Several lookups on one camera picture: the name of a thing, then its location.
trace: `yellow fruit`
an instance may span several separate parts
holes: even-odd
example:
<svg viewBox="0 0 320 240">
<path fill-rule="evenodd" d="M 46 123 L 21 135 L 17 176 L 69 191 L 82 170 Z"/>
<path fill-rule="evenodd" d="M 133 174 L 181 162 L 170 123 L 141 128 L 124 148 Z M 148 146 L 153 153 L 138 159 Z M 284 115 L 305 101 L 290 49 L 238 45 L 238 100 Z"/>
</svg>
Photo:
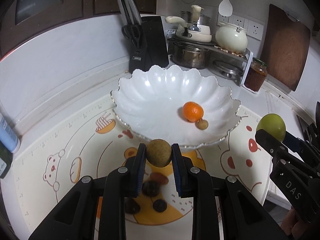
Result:
<svg viewBox="0 0 320 240">
<path fill-rule="evenodd" d="M 147 160 L 153 166 L 163 168 L 171 161 L 171 146 L 165 140 L 155 139 L 147 145 Z"/>
<path fill-rule="evenodd" d="M 199 122 L 196 122 L 196 127 L 200 130 L 205 130 L 209 126 L 209 123 L 207 120 L 201 119 Z"/>
<path fill-rule="evenodd" d="M 285 123 L 283 119 L 277 114 L 267 114 L 261 118 L 257 125 L 256 131 L 263 129 L 271 134 L 278 141 L 283 142 L 285 137 Z"/>
</svg>

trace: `stainless steel pot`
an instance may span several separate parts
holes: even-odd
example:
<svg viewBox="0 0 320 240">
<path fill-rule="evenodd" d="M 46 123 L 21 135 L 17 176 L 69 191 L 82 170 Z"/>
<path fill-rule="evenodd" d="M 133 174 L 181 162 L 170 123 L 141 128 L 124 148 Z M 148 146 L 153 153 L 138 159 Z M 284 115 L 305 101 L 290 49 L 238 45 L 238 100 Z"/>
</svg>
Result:
<svg viewBox="0 0 320 240">
<path fill-rule="evenodd" d="M 173 43 L 172 61 L 182 67 L 204 69 L 208 67 L 210 51 L 199 49 L 194 46 Z"/>
<path fill-rule="evenodd" d="M 194 23 L 192 20 L 192 12 L 189 11 L 181 11 L 181 18 L 184 19 L 187 23 Z M 200 14 L 199 20 L 197 21 L 197 24 L 199 25 L 204 25 L 204 26 L 209 26 L 210 23 L 210 17 Z"/>
<path fill-rule="evenodd" d="M 220 60 L 213 61 L 213 66 L 228 79 L 236 80 L 242 75 L 243 72 L 241 68 Z"/>
</svg>

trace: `white fruit bowl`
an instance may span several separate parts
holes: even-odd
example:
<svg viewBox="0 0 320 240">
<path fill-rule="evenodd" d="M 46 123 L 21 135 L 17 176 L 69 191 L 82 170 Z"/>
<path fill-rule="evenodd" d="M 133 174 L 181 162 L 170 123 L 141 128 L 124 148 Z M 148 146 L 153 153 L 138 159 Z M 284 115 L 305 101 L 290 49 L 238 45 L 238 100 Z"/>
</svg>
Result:
<svg viewBox="0 0 320 240">
<path fill-rule="evenodd" d="M 177 65 L 135 70 L 130 79 L 120 78 L 111 98 L 117 119 L 133 135 L 178 143 L 184 152 L 221 142 L 241 120 L 236 115 L 240 101 L 231 98 L 230 87 L 220 87 L 214 76 L 203 77 L 196 69 L 183 71 Z M 203 119 L 209 123 L 206 130 L 183 118 L 182 107 L 188 101 L 202 106 Z"/>
</svg>

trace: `scissors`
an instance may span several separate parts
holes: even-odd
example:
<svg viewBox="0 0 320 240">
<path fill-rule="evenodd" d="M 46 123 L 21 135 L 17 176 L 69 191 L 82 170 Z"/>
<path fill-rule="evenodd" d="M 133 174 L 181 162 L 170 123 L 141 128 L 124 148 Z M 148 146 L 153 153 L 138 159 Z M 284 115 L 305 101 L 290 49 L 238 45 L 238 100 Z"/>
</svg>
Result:
<svg viewBox="0 0 320 240">
<path fill-rule="evenodd" d="M 142 30 L 141 25 L 125 25 L 121 28 L 122 34 L 130 39 L 137 49 L 141 49 Z"/>
</svg>

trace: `green bottle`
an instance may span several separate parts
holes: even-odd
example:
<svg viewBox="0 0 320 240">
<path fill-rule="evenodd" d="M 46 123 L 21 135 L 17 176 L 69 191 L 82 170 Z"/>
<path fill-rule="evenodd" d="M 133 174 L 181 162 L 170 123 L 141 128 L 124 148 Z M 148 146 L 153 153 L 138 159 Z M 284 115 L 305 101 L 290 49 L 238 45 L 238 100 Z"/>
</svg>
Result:
<svg viewBox="0 0 320 240">
<path fill-rule="evenodd" d="M 0 179 L 7 175 L 11 167 L 12 158 L 12 153 L 0 142 Z"/>
</svg>

